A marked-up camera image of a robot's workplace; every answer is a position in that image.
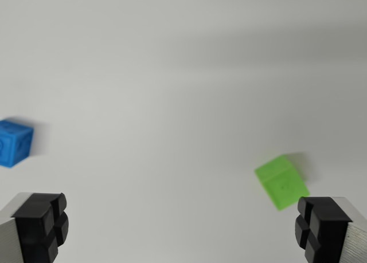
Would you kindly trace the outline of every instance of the cube face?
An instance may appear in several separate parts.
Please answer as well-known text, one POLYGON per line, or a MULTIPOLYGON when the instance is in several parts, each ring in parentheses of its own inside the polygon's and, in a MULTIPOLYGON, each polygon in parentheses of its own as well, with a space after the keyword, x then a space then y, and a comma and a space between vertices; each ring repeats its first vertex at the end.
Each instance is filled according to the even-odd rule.
POLYGON ((25 125, 0 121, 0 165, 13 167, 29 156, 33 129, 25 125))
POLYGON ((278 210, 310 194, 297 170, 284 155, 257 168, 255 173, 278 210))

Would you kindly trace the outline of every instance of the block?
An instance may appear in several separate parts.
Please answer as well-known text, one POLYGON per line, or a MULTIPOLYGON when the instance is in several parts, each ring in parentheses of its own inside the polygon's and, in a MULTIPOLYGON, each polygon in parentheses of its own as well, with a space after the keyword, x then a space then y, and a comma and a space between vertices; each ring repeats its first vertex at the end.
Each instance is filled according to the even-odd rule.
POLYGON ((13 167, 29 156, 33 128, 0 121, 0 165, 13 167))
POLYGON ((18 194, 0 211, 0 263, 52 263, 68 235, 66 206, 63 193, 18 194))
POLYGON ((292 163, 281 155, 255 170, 255 174, 278 210, 310 195, 292 163))

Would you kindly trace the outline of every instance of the silver metal plate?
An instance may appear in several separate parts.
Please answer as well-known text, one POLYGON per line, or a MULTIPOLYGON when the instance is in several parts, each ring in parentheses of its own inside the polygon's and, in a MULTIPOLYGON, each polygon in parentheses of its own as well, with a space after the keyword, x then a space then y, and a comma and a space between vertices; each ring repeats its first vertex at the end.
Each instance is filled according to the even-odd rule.
POLYGON ((367 262, 367 223, 349 223, 339 263, 367 262))

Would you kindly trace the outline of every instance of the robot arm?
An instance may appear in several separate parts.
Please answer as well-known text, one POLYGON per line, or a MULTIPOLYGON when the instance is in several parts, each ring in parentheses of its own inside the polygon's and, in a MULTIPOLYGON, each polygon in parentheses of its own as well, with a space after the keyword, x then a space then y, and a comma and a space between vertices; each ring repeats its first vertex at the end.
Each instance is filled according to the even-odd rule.
POLYGON ((64 194, 19 193, 0 211, 0 263, 52 263, 67 237, 64 194))
POLYGON ((367 262, 367 219, 345 198, 302 197, 295 234, 309 263, 367 262))

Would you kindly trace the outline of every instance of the white surface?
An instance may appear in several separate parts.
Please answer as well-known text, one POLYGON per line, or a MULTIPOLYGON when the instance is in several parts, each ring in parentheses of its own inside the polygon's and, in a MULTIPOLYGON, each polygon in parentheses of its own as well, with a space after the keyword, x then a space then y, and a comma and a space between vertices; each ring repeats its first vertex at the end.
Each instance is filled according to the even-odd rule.
POLYGON ((59 263, 306 262, 293 154, 367 216, 366 0, 0 0, 0 115, 36 125, 0 205, 65 193, 59 263))

